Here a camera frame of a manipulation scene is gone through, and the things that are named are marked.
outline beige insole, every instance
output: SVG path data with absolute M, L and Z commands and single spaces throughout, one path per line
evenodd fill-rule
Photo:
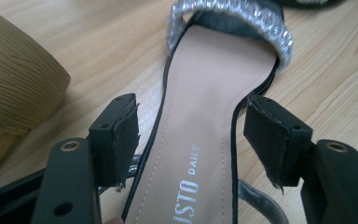
M 173 55 L 158 132 L 126 223 L 232 222 L 233 112 L 275 61 L 265 41 L 200 26 L 186 31 Z

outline wood grain surface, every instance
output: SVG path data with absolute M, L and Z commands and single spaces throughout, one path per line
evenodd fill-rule
M 156 118 L 167 56 L 165 30 L 173 1 L 0 0 L 0 14 L 51 53 L 71 75 L 62 107 L 27 134 L 0 165 L 0 187 L 46 165 L 49 149 L 88 127 L 120 94 L 135 92 L 141 153 Z M 294 35 L 292 64 L 267 92 L 313 128 L 313 140 L 358 150 L 358 1 L 325 10 L 286 8 Z M 273 188 L 238 121 L 239 176 L 275 199 L 292 223 L 306 223 L 300 188 Z M 129 188 L 102 196 L 103 220 L 121 214 Z M 268 223 L 239 204 L 240 223 Z

